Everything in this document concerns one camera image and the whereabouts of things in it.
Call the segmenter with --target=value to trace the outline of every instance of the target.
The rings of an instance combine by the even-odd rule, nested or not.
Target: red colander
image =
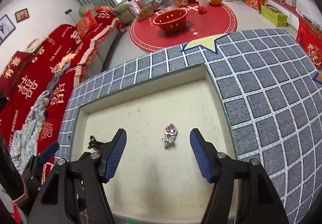
[[[188,13],[185,8],[167,11],[154,18],[153,23],[165,32],[175,32],[186,25]]]

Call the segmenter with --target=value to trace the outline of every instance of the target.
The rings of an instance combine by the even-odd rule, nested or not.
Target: glass jar
[[[188,0],[175,0],[175,1],[179,8],[188,6]]]
[[[153,5],[151,0],[130,0],[134,15],[138,21],[143,21],[153,16]]]

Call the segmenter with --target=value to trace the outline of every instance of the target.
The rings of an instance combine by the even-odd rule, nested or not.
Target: tray
[[[163,148],[164,127],[177,129],[175,145]],[[189,134],[198,128],[206,141],[235,158],[217,90],[204,64],[133,85],[79,109],[71,159],[88,150],[90,135],[110,141],[118,128],[127,144],[115,177],[104,184],[113,214],[152,223],[200,223],[213,184],[200,173]],[[236,216],[235,183],[230,219]]]

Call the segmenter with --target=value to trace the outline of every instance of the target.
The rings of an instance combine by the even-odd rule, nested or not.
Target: metal screw
[[[256,165],[260,164],[260,162],[257,159],[251,159],[251,164],[256,166]]]
[[[218,156],[218,158],[223,159],[223,158],[225,158],[225,157],[226,157],[226,154],[225,154],[225,153],[223,153],[223,152],[218,152],[218,153],[217,153],[217,156]]]
[[[91,158],[92,159],[97,159],[99,157],[99,153],[98,152],[94,152],[91,154]]]
[[[65,159],[60,159],[60,160],[58,160],[57,161],[57,164],[58,165],[62,165],[62,164],[64,164],[66,162],[66,160]]]

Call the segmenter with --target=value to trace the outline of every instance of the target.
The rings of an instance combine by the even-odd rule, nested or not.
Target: red box
[[[299,19],[300,25],[296,41],[302,46],[315,68],[322,66],[322,33],[305,19]]]

